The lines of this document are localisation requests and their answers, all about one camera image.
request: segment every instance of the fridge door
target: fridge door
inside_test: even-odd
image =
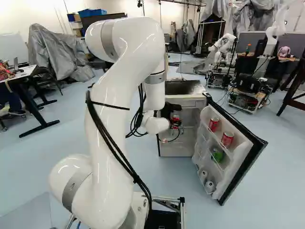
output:
[[[208,93],[204,95],[207,106],[200,114],[192,161],[207,194],[223,205],[268,143],[215,103]],[[220,121],[212,132],[209,122],[213,117]],[[224,132],[234,134],[228,148],[222,143]]]

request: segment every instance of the wall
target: wall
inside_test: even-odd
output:
[[[0,7],[0,33],[20,32],[22,39],[27,42],[29,26],[41,24],[54,32],[67,32],[61,25],[54,3],[62,0],[9,0]]]
[[[295,2],[292,4],[286,13],[285,20],[287,21],[286,24],[286,32],[294,31],[295,24],[297,23],[297,19],[300,16],[299,22],[297,24],[295,31],[302,31],[305,32],[305,5],[301,2]]]
[[[67,11],[72,13],[86,8],[102,8],[108,13],[126,12],[129,17],[143,15],[142,8],[137,7],[137,0],[9,0],[0,7],[0,33],[20,32],[22,39],[27,42],[29,26],[38,23],[53,32],[72,34]],[[144,0],[144,9],[146,16],[160,22],[160,5],[157,0]],[[161,2],[164,32],[170,33],[172,21],[180,28],[186,18],[193,19],[197,29],[199,14],[196,10],[196,7],[190,6],[187,14],[186,5]]]
[[[86,8],[105,9],[107,13],[126,12],[128,17],[142,16],[142,9],[137,7],[137,0],[65,0],[69,13],[77,12]],[[187,6],[172,2],[161,2],[162,28],[164,32],[170,32],[172,21],[176,22],[177,28],[180,28],[186,20]],[[157,0],[144,0],[145,15],[154,18],[160,22],[160,5]],[[195,29],[198,24],[197,8],[190,6],[188,10],[188,19],[194,20]]]

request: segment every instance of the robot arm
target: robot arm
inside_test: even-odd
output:
[[[100,21],[86,32],[86,43],[99,58],[115,64],[99,79],[91,91],[97,103],[128,108],[137,86],[145,81],[146,109],[164,105],[164,81],[160,64],[164,55],[164,35],[150,18],[126,18]],[[98,117],[122,153],[125,148],[127,110],[93,105]],[[145,123],[156,119],[147,115]],[[161,125],[168,128],[168,122]],[[129,212],[133,179],[114,158],[99,133],[90,113],[85,116],[90,157],[71,155],[51,171],[52,193],[66,209],[93,229],[117,229]]]
[[[267,46],[264,51],[264,55],[271,55],[271,53],[274,50],[274,47],[277,43],[277,39],[275,39],[273,36],[280,36],[285,34],[286,28],[285,28],[285,17],[286,13],[289,10],[289,6],[292,5],[295,2],[304,2],[303,0],[288,0],[286,3],[284,3],[281,8],[278,10],[275,16],[275,21],[273,22],[272,26],[269,27],[266,30],[266,36],[268,38]]]
[[[217,65],[217,63],[220,62],[222,53],[228,52],[235,39],[236,37],[234,35],[226,33],[216,41],[213,46],[209,47],[210,53],[207,60],[210,61],[206,61],[206,64],[213,63],[214,65]]]

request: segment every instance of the green can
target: green can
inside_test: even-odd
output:
[[[213,154],[213,156],[211,156],[211,159],[213,161],[216,161],[217,163],[221,163],[222,160],[224,159],[223,150],[219,150],[219,149],[214,148],[212,154]]]

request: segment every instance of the jeans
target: jeans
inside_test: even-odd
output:
[[[10,111],[20,111],[22,109],[20,98],[15,92],[10,92],[5,83],[0,83],[0,108],[6,103],[10,104]]]

